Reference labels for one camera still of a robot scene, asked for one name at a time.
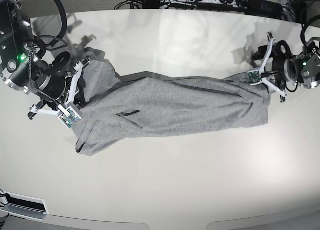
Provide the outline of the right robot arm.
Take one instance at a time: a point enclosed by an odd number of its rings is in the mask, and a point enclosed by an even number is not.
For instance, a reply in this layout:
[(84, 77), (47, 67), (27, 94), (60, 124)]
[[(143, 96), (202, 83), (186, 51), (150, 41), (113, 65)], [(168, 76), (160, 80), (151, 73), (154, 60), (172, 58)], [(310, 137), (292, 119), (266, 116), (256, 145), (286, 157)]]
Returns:
[(30, 17), (22, 11), (19, 0), (0, 0), (0, 78), (26, 94), (39, 96), (30, 114), (39, 113), (44, 106), (58, 111), (85, 104), (82, 73), (66, 50), (67, 14), (61, 0), (53, 0), (61, 18), (61, 30), (56, 36), (33, 33)]

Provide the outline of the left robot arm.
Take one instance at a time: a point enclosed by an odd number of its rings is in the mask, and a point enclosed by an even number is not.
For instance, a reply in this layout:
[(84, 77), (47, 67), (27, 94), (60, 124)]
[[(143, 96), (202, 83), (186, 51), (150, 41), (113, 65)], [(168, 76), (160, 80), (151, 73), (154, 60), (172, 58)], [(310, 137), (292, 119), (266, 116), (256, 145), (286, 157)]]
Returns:
[(277, 41), (268, 33), (268, 44), (260, 46), (251, 59), (261, 61), (260, 66), (248, 71), (251, 85), (265, 84), (281, 96), (287, 91), (295, 92), (301, 85), (313, 89), (320, 85), (320, 41), (319, 37), (306, 39), (306, 31), (319, 15), (302, 24), (300, 39), (302, 52), (294, 55), (285, 40)]

